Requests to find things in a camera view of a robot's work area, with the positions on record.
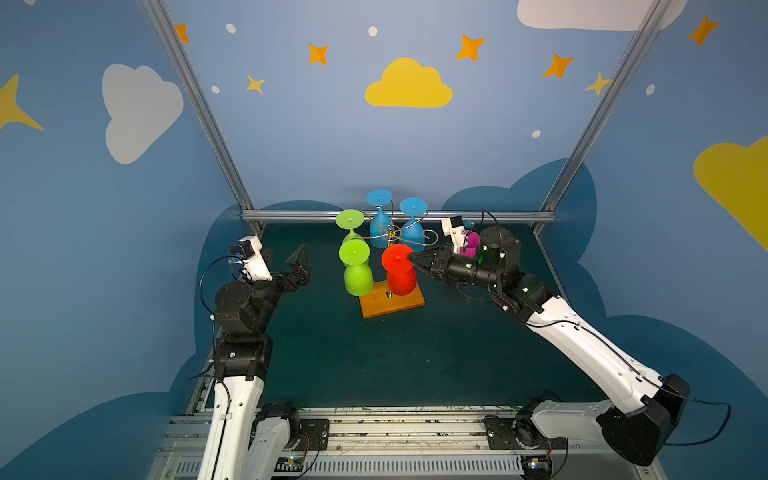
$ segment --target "metal pole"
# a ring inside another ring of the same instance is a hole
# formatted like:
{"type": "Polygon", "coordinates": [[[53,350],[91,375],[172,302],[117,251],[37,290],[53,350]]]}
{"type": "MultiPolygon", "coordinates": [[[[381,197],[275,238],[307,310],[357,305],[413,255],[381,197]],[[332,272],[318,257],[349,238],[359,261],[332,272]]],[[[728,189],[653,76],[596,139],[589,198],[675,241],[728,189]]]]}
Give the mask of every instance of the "metal pole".
{"type": "MultiPolygon", "coordinates": [[[[244,220],[263,220],[271,222],[333,222],[341,210],[243,210],[244,220]]],[[[364,210],[370,217],[376,215],[376,210],[364,210]]],[[[479,221],[482,213],[477,211],[428,212],[425,222],[438,222],[446,217],[461,215],[464,220],[479,221]]],[[[499,223],[550,223],[554,221],[554,212],[493,212],[499,223]]],[[[410,217],[402,212],[395,212],[394,220],[408,220],[410,217]]],[[[492,223],[493,219],[485,215],[485,222],[492,223]]]]}
{"type": "MultiPolygon", "coordinates": [[[[648,12],[645,14],[645,18],[640,23],[640,27],[634,34],[632,41],[630,41],[624,56],[619,61],[616,70],[614,71],[611,83],[608,84],[608,89],[601,95],[598,101],[597,107],[595,107],[592,115],[589,117],[587,126],[584,131],[581,132],[574,150],[571,155],[565,161],[557,180],[554,181],[552,188],[549,190],[549,194],[541,205],[542,212],[552,212],[558,205],[558,202],[563,197],[565,190],[576,175],[578,168],[587,156],[589,149],[592,147],[594,141],[598,138],[600,130],[602,130],[608,117],[611,116],[611,112],[616,107],[616,104],[621,98],[621,94],[632,79],[637,67],[643,61],[645,54],[648,52],[651,44],[654,42],[656,35],[659,32],[659,25],[664,13],[667,11],[672,0],[654,0],[651,4],[648,12]]],[[[539,235],[541,229],[544,228],[544,224],[538,222],[534,225],[533,231],[535,235],[539,235]]]]}
{"type": "MultiPolygon", "coordinates": [[[[227,142],[224,140],[221,129],[219,129],[214,114],[210,110],[210,105],[200,88],[200,82],[197,80],[194,69],[192,69],[192,64],[189,57],[187,57],[187,53],[184,51],[184,46],[176,34],[176,28],[165,6],[165,2],[163,0],[141,0],[141,3],[144,4],[152,25],[154,25],[154,29],[157,31],[157,35],[160,37],[165,51],[168,53],[168,58],[179,75],[181,84],[184,86],[190,103],[200,119],[200,124],[203,126],[210,146],[214,149],[224,174],[230,182],[235,198],[237,198],[243,210],[252,210],[253,204],[248,196],[248,190],[243,182],[243,178],[237,170],[232,153],[227,147],[227,142]]],[[[253,221],[250,222],[250,225],[256,235],[261,235],[263,226],[259,222],[253,221]]]]}

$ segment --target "green table surface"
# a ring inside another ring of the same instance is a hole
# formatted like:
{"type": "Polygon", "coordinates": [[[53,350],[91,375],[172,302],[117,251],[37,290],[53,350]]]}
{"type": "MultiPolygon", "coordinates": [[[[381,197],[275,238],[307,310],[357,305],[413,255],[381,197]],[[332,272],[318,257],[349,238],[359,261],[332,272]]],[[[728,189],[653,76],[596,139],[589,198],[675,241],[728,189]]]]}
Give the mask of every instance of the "green table surface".
{"type": "MultiPolygon", "coordinates": [[[[428,225],[439,232],[439,225],[428,225]]],[[[524,224],[508,225],[522,243],[521,268],[554,285],[524,224]]],[[[359,228],[365,234],[367,224],[359,228]]],[[[441,233],[439,244],[449,242],[441,233]]],[[[346,232],[333,223],[270,224],[263,236],[272,270],[302,243],[312,280],[286,293],[267,329],[274,340],[265,402],[300,407],[522,405],[554,392],[588,402],[605,394],[559,350],[490,303],[482,288],[446,285],[419,273],[426,305],[363,319],[344,288],[338,249],[346,232]]],[[[372,248],[375,281],[386,279],[383,250],[372,248]]]]}

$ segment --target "yellow cloud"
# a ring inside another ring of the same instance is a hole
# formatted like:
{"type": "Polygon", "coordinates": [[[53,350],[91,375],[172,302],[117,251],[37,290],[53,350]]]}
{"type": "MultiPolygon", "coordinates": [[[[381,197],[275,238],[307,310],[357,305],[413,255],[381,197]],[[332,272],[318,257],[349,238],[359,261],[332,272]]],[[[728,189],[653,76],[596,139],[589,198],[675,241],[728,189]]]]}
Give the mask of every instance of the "yellow cloud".
{"type": "Polygon", "coordinates": [[[366,100],[376,107],[443,107],[453,90],[440,80],[432,67],[422,67],[413,58],[398,58],[384,70],[382,80],[369,85],[366,100]]]}
{"type": "Polygon", "coordinates": [[[768,137],[751,147],[717,144],[694,162],[699,184],[768,249],[768,137]]]}

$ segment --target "white cloud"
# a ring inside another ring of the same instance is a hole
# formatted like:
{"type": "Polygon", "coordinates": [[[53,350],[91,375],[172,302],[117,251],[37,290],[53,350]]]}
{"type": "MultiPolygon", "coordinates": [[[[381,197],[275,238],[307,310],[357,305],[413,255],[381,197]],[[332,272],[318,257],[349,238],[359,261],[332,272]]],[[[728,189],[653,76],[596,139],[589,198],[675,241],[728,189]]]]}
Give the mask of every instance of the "white cloud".
{"type": "MultiPolygon", "coordinates": [[[[667,27],[687,0],[672,0],[661,19],[667,27]]],[[[518,19],[532,28],[635,31],[653,0],[520,0],[518,19]]]]}
{"type": "Polygon", "coordinates": [[[184,97],[176,84],[154,70],[125,65],[107,67],[101,79],[107,125],[107,149],[121,164],[135,162],[179,118],[184,97]]]}

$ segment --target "wooden base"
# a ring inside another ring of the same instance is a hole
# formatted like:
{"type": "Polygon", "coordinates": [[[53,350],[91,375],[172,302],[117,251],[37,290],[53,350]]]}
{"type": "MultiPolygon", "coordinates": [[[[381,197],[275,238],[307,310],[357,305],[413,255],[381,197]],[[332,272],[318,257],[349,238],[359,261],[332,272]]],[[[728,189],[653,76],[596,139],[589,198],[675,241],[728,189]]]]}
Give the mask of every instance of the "wooden base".
{"type": "Polygon", "coordinates": [[[424,306],[424,296],[419,285],[411,293],[405,296],[392,295],[387,297],[389,287],[386,281],[373,284],[373,290],[368,295],[360,297],[362,317],[365,319],[387,313],[401,312],[417,306],[424,306]]]}

